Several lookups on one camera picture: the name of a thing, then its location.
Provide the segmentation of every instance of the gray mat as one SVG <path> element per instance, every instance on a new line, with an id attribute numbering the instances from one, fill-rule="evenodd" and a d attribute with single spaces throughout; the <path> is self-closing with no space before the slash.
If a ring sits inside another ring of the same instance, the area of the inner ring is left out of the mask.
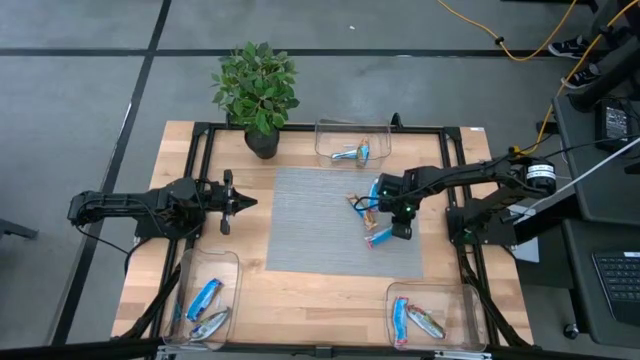
<path id="1" fill-rule="evenodd" d="M 337 275 L 422 277 L 418 222 L 412 240 L 370 250 L 347 193 L 365 196 L 378 173 L 280 168 L 276 173 L 267 270 Z M 390 224 L 390 214 L 378 214 Z"/>

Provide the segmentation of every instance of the yellow cable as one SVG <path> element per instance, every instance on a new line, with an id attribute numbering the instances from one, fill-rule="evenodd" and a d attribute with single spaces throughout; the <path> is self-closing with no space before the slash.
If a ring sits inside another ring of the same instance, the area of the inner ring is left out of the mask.
<path id="1" fill-rule="evenodd" d="M 633 0 L 631 3 L 629 3 L 627 6 L 624 7 L 624 9 L 622 9 L 618 14 L 616 14 L 616 16 L 613 17 L 613 19 L 611 19 L 611 21 L 609 21 L 609 23 L 607 24 L 607 26 L 612 26 L 616 21 L 618 21 L 618 19 L 624 15 L 625 12 L 627 12 L 627 10 L 629 10 L 632 6 L 636 5 L 640 0 Z M 442 0 L 438 0 L 438 2 L 440 3 L 440 5 L 444 6 L 445 9 L 447 9 L 450 13 L 454 14 L 455 16 L 459 17 L 460 19 L 468 22 L 469 24 L 475 25 L 479 28 L 481 28 L 482 30 L 486 31 L 487 33 L 489 33 L 489 35 L 493 36 L 494 39 L 499 39 L 500 37 L 498 35 L 496 35 L 496 33 L 494 33 L 493 31 L 491 31 L 491 29 L 489 29 L 488 27 L 475 22 L 469 18 L 467 18 L 466 16 L 456 12 L 455 10 L 453 10 L 449 5 L 445 4 Z M 538 48 L 538 50 L 534 51 L 531 55 L 523 57 L 523 58 L 517 58 L 515 56 L 513 56 L 510 52 L 509 49 L 507 49 L 507 47 L 504 45 L 504 42 L 500 42 L 500 47 L 502 47 L 502 50 L 504 50 L 504 52 L 507 54 L 507 56 L 514 61 L 519 61 L 519 62 L 524 62 L 524 61 L 528 61 L 531 60 L 532 58 L 534 58 L 536 55 L 538 55 L 540 53 L 540 51 L 542 51 L 547 44 L 549 43 L 549 41 L 551 41 L 551 39 L 556 35 L 556 33 L 558 32 L 558 30 L 560 30 L 560 28 L 562 27 L 562 25 L 564 25 L 565 21 L 567 20 L 567 18 L 569 17 L 569 14 L 571 13 L 571 11 L 573 10 L 574 5 L 577 3 L 577 0 L 573 0 L 573 2 L 571 3 L 571 5 L 569 6 L 569 9 L 567 9 L 567 12 L 564 14 L 564 16 L 562 17 L 562 20 L 560 21 L 560 23 L 558 23 L 558 26 L 556 26 L 556 28 L 553 30 L 553 32 L 551 33 L 551 35 L 549 35 L 549 37 L 547 37 L 547 40 L 545 40 L 545 42 Z M 580 66 L 582 66 L 582 64 L 584 63 L 584 60 L 587 58 L 587 55 L 589 55 L 589 53 L 591 52 L 591 50 L 595 47 L 595 45 L 602 39 L 602 35 L 599 34 L 594 40 L 593 42 L 591 42 L 591 45 L 589 45 L 589 47 L 587 48 L 587 50 L 585 51 L 584 55 L 582 55 L 582 58 L 580 59 L 580 61 L 578 61 L 578 64 L 576 64 L 576 66 L 573 67 L 573 70 L 571 70 L 571 72 L 569 73 L 569 75 L 567 77 L 565 77 L 565 81 L 568 81 L 573 75 L 575 75 L 575 73 L 578 71 L 578 69 L 580 68 Z M 560 96 L 560 94 L 562 93 L 562 90 L 564 90 L 565 88 L 565 83 L 563 82 L 562 85 L 560 85 L 560 89 L 558 89 L 558 92 L 556 93 L 556 97 Z M 544 117 L 544 121 L 542 122 L 542 126 L 540 127 L 540 132 L 538 133 L 538 138 L 536 140 L 536 143 L 534 144 L 534 147 L 527 150 L 527 151 L 522 151 L 520 152 L 521 154 L 525 154 L 525 155 L 529 155 L 532 154 L 533 152 L 535 152 L 538 149 L 538 144 L 540 144 L 540 141 L 542 140 L 542 135 L 544 135 L 544 129 L 547 126 L 547 123 L 549 122 L 549 119 L 551 118 L 551 113 L 553 112 L 553 105 L 549 105 L 549 109 L 547 110 L 547 115 Z"/>
<path id="2" fill-rule="evenodd" d="M 496 33 L 491 31 L 491 29 L 489 29 L 488 27 L 486 27 L 486 26 L 484 26 L 484 25 L 482 25 L 482 24 L 480 24 L 478 22 L 475 22 L 475 21 L 467 18 L 466 16 L 456 12 L 449 5 L 445 4 L 442 0 L 438 0 L 438 2 L 440 3 L 440 5 L 444 6 L 445 9 L 449 10 L 449 12 L 452 13 L 453 15 L 455 15 L 455 16 L 459 17 L 460 19 L 468 22 L 469 24 L 472 24 L 472 25 L 475 25 L 475 26 L 481 28 L 482 30 L 484 30 L 487 33 L 489 33 L 489 35 L 493 36 L 494 39 L 497 40 L 497 39 L 500 38 L 498 35 L 496 35 Z M 569 14 L 571 14 L 571 11 L 573 10 L 573 7 L 576 5 L 577 2 L 578 2 L 578 0 L 573 0 L 571 5 L 569 6 L 569 9 L 567 9 L 567 12 L 562 17 L 562 20 L 560 20 L 560 22 L 558 23 L 558 26 L 556 26 L 556 28 L 553 30 L 551 35 L 549 35 L 549 37 L 547 37 L 547 40 L 545 40 L 544 43 L 542 45 L 540 45 L 538 50 L 533 52 L 533 54 L 531 54 L 529 56 L 526 56 L 526 57 L 523 57 L 523 58 L 518 58 L 518 57 L 513 56 L 511 54 L 511 52 L 509 52 L 509 49 L 507 49 L 507 47 L 504 45 L 504 41 L 500 42 L 500 47 L 502 47 L 502 50 L 504 50 L 504 52 L 507 54 L 507 56 L 509 56 L 509 58 L 511 60 L 524 62 L 524 61 L 529 61 L 529 60 L 533 59 L 534 57 L 536 57 L 536 55 L 538 55 L 540 53 L 540 51 L 544 50 L 547 47 L 547 44 L 549 44 L 549 41 L 551 41 L 551 39 L 553 39 L 553 37 L 556 36 L 556 34 L 558 33 L 558 30 L 560 30 L 562 25 L 564 25 L 565 21 L 567 21 L 567 18 L 569 17 Z"/>

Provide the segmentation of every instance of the black chair leg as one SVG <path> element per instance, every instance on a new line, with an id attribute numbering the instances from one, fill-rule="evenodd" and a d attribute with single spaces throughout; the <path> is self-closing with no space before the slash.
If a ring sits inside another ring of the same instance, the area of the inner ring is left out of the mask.
<path id="1" fill-rule="evenodd" d="M 571 306 L 573 307 L 573 313 L 576 318 L 576 322 L 572 324 L 566 324 L 562 333 L 568 339 L 575 339 L 578 334 L 589 333 L 587 322 L 584 318 L 584 312 L 582 310 L 582 303 L 578 295 L 578 290 L 569 289 L 569 295 L 571 296 Z"/>
<path id="2" fill-rule="evenodd" d="M 22 225 L 0 219 L 0 237 L 2 235 L 18 235 L 26 239 L 35 239 L 38 235 L 36 230 L 29 229 Z"/>

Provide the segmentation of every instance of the potted plant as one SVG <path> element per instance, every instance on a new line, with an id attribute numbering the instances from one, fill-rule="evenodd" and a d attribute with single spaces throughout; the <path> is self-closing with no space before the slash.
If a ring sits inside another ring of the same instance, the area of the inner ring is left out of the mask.
<path id="1" fill-rule="evenodd" d="M 287 110 L 300 104 L 291 87 L 297 74 L 293 60 L 284 51 L 274 55 L 267 43 L 256 47 L 248 42 L 220 61 L 222 73 L 211 75 L 213 86 L 220 86 L 213 102 L 226 110 L 231 123 L 244 126 L 244 140 L 258 157 L 272 158 L 278 129 L 289 120 Z"/>

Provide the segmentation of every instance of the green leaves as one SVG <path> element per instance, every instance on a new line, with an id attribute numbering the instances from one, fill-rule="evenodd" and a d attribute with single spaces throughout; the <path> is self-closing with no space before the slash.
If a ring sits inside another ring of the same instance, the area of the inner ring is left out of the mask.
<path id="1" fill-rule="evenodd" d="M 249 79 L 238 78 L 238 82 L 240 83 L 242 89 L 244 89 L 245 91 L 248 91 L 250 93 L 254 92 L 255 89 L 253 87 L 253 83 L 249 81 Z"/>
<path id="2" fill-rule="evenodd" d="M 271 134 L 271 126 L 267 122 L 267 112 L 265 110 L 258 110 L 258 114 L 256 114 L 256 125 L 263 134 Z"/>
<path id="3" fill-rule="evenodd" d="M 220 101 L 222 101 L 222 99 L 224 98 L 224 92 L 223 91 L 218 91 L 215 96 L 213 97 L 213 103 L 214 104 L 220 104 Z"/>
<path id="4" fill-rule="evenodd" d="M 280 114 L 273 114 L 273 125 L 278 129 L 284 126 L 284 117 Z"/>
<path id="5" fill-rule="evenodd" d="M 242 54 L 243 54 L 243 57 L 244 57 L 244 54 L 248 54 L 251 57 L 255 57 L 256 56 L 255 45 L 253 45 L 251 42 L 248 42 L 247 45 L 244 46 L 244 50 Z"/>
<path id="6" fill-rule="evenodd" d="M 258 57 L 262 58 L 267 53 L 267 50 L 269 50 L 269 44 L 262 43 L 258 45 Z"/>
<path id="7" fill-rule="evenodd" d="M 292 88 L 295 63 L 286 52 L 274 55 L 268 43 L 249 42 L 220 63 L 222 72 L 211 74 L 214 85 L 220 85 L 213 102 L 247 131 L 268 135 L 282 128 L 289 120 L 287 110 L 300 104 Z"/>
<path id="8" fill-rule="evenodd" d="M 242 102 L 240 100 L 236 100 L 233 102 L 233 112 L 238 116 L 242 116 Z"/>

